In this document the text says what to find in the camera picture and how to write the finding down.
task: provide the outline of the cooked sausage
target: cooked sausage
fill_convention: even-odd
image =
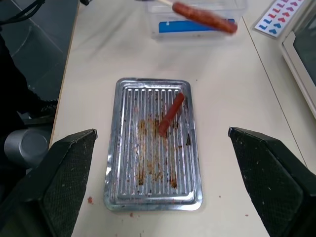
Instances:
[[[166,116],[162,119],[161,123],[159,124],[159,135],[165,136],[166,132],[170,126],[171,121],[176,116],[178,110],[181,107],[182,102],[184,101],[184,95],[179,92],[176,98],[173,101],[170,109],[168,110]]]
[[[237,31],[236,24],[229,22],[228,20],[223,19],[207,10],[197,9],[178,1],[172,5],[172,10],[189,20],[217,28],[230,34],[233,34]]]

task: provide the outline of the white table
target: white table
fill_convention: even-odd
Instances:
[[[141,13],[139,3],[125,0],[94,0],[79,9],[53,134],[55,142],[85,129],[98,131],[73,236],[268,237],[244,187],[228,129],[263,132],[303,159],[245,23],[240,21],[230,44],[166,47],[145,35]],[[104,206],[114,90],[123,77],[191,84],[204,198],[199,210],[130,217]]]

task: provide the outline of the gray floor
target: gray floor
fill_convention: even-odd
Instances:
[[[77,3],[77,0],[70,0],[67,4],[48,0],[36,13],[37,18],[5,25],[1,32],[15,65],[27,79],[29,89],[44,100],[59,96]],[[1,1],[0,19],[7,19],[26,6],[19,7],[9,0]],[[64,19],[58,17],[62,15],[61,9],[66,14]]]

